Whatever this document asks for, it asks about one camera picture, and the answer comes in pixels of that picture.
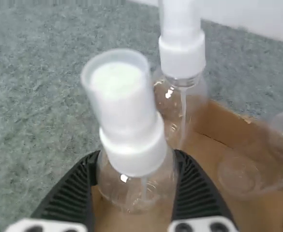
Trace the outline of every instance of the plastic lid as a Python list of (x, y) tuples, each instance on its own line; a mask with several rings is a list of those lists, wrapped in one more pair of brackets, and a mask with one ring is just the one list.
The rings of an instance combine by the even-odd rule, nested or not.
[(160, 0), (162, 71), (176, 79), (193, 77), (206, 65), (205, 34), (196, 0)]
[(167, 144), (149, 64), (139, 52), (114, 49), (91, 59), (81, 82), (100, 123), (100, 139), (119, 173), (141, 177), (162, 164)]

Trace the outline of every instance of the gray carpet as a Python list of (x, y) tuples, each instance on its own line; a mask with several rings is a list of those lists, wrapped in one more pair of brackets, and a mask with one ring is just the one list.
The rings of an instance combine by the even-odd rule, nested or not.
[[(258, 118), (283, 111), (283, 43), (209, 22), (211, 98)], [(157, 8), (54, 6), (0, 10), (0, 231), (29, 216), (60, 177), (99, 148), (79, 75), (116, 47), (159, 63)]]

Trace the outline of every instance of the bottle neck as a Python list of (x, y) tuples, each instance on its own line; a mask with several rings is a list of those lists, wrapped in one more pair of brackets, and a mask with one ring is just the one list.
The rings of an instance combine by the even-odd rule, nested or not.
[(198, 85), (199, 81), (203, 78), (202, 73), (195, 76), (183, 79), (176, 79), (174, 77), (165, 76), (166, 80), (174, 87), (193, 87)]

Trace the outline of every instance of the translucent cap lid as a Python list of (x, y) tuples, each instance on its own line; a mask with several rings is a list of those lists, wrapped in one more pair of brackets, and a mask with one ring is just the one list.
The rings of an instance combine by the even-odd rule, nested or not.
[(130, 49), (104, 52), (86, 64), (81, 82), (113, 167), (128, 176), (155, 171), (164, 160), (166, 142), (147, 59)]

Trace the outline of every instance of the white pump sprayer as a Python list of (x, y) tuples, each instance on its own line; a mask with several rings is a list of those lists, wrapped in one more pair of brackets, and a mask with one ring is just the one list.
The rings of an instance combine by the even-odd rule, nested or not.
[(205, 35), (200, 28), (197, 0), (159, 0), (159, 49), (163, 74), (185, 79), (206, 65)]

